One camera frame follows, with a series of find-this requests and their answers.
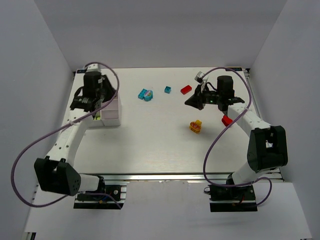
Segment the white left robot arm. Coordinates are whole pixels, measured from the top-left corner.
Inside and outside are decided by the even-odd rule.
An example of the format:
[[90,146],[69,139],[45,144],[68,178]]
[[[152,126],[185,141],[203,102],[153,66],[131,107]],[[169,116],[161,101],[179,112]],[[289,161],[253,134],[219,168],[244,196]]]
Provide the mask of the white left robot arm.
[[73,165],[86,130],[96,116],[96,110],[116,93],[108,77],[99,70],[87,71],[70,104],[67,125],[44,158],[37,158],[34,170],[43,191],[75,196],[79,192],[102,189],[102,178],[78,173]]

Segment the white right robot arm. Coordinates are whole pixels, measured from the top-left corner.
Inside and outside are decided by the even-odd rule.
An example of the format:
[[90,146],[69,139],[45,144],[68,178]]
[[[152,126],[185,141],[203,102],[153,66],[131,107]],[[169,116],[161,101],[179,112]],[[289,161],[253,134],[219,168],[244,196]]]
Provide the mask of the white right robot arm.
[[196,76],[195,80],[198,86],[185,105],[198,110],[205,105],[216,105],[232,124],[237,124],[249,137],[246,162],[228,177],[226,185],[242,187],[256,182],[269,171],[287,165],[285,129],[265,122],[249,109],[242,98],[235,96],[231,76],[218,76],[214,90],[209,90],[210,83],[202,76]]

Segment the green and pale lego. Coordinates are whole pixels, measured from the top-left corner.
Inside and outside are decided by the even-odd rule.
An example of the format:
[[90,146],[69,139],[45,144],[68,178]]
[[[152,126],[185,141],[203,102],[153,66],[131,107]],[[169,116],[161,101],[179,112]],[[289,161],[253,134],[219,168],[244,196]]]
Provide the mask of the green and pale lego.
[[94,121],[99,121],[100,119],[101,119],[101,116],[100,116],[100,114],[97,113],[93,120]]

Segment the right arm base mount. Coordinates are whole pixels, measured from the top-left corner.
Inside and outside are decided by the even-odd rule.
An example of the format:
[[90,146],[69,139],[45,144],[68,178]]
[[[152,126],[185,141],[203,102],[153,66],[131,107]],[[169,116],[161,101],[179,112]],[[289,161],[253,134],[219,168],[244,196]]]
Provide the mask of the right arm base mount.
[[203,192],[209,195],[211,213],[257,212],[256,195],[252,185],[220,187],[209,185]]

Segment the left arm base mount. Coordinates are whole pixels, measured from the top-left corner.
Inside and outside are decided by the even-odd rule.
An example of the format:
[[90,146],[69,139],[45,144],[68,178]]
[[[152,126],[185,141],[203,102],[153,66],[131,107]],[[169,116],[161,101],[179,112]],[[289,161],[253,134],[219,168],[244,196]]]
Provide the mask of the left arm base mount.
[[125,203],[126,193],[126,185],[107,184],[102,195],[77,194],[73,208],[83,210],[120,210]]

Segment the red lego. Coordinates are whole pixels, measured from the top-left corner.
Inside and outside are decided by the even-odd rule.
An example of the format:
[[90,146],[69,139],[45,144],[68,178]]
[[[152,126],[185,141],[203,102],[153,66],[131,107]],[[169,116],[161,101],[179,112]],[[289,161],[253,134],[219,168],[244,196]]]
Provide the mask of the red lego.
[[229,126],[233,122],[233,120],[230,119],[229,117],[227,117],[226,115],[224,115],[222,117],[221,121],[226,127]]

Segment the yellow orange flower lego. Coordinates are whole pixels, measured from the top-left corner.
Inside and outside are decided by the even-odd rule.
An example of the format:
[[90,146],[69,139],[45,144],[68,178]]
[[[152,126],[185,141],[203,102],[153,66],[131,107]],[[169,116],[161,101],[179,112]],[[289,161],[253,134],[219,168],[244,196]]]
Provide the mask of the yellow orange flower lego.
[[189,129],[196,134],[200,133],[202,129],[202,122],[200,120],[192,121],[189,124]]

